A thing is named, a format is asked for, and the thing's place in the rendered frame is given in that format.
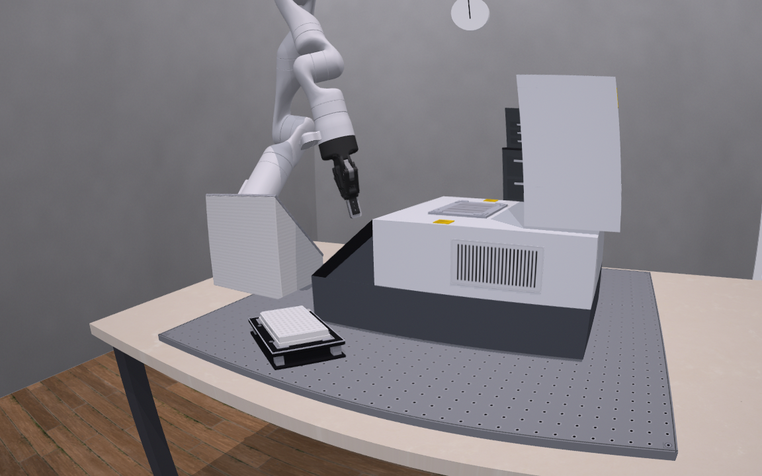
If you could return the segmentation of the black rectangular frame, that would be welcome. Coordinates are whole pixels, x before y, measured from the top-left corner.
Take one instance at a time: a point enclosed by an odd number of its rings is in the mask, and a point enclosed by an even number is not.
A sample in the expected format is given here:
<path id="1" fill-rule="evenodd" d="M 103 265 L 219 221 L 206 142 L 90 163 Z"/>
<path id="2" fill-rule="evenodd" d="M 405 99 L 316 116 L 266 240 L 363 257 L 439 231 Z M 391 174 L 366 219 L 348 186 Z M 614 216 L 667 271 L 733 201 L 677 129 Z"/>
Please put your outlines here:
<path id="1" fill-rule="evenodd" d="M 266 328 L 262 325 L 262 322 L 259 321 L 259 317 L 248 317 L 253 329 L 251 335 L 256 340 L 256 343 L 262 350 L 263 354 L 265 354 L 274 370 L 285 370 L 285 368 L 318 364 L 318 362 L 347 357 L 347 355 L 341 351 L 341 345 L 345 344 L 345 340 L 331 329 L 327 323 L 321 321 L 320 317 L 313 311 L 309 309 L 308 311 L 329 329 L 329 338 L 322 338 L 318 341 L 302 344 L 291 344 L 291 346 L 288 344 L 278 346 L 277 342 L 273 340 Z"/>

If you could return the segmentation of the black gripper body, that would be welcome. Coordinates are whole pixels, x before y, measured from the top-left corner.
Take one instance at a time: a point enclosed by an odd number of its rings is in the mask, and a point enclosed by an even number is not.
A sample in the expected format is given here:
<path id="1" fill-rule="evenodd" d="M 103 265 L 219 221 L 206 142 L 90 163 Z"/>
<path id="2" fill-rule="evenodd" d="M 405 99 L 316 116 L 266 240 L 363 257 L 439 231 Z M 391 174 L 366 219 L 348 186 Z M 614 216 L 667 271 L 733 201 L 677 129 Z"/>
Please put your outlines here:
<path id="1" fill-rule="evenodd" d="M 319 145 L 321 153 L 321 159 L 324 161 L 333 160 L 335 166 L 339 166 L 341 170 L 341 177 L 343 183 L 345 179 L 343 176 L 343 169 L 345 168 L 344 160 L 348 159 L 352 166 L 351 154 L 357 153 L 358 145 L 356 136 L 343 136 L 342 138 L 329 139 L 329 141 L 323 142 Z"/>

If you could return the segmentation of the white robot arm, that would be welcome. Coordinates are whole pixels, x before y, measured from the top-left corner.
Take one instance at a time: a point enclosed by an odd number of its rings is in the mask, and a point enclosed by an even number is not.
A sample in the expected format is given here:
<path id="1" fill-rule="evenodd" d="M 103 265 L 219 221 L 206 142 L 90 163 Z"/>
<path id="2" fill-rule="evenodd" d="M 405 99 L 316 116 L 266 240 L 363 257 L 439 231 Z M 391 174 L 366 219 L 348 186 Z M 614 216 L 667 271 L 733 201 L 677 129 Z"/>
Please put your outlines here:
<path id="1" fill-rule="evenodd" d="M 341 54 L 325 38 L 314 17 L 316 0 L 275 3 L 290 28 L 277 51 L 272 129 L 275 145 L 265 149 L 238 194 L 276 194 L 278 198 L 306 149 L 355 133 L 342 91 L 315 84 L 336 79 L 344 70 Z M 308 96 L 314 120 L 290 114 L 292 99 L 300 87 Z"/>

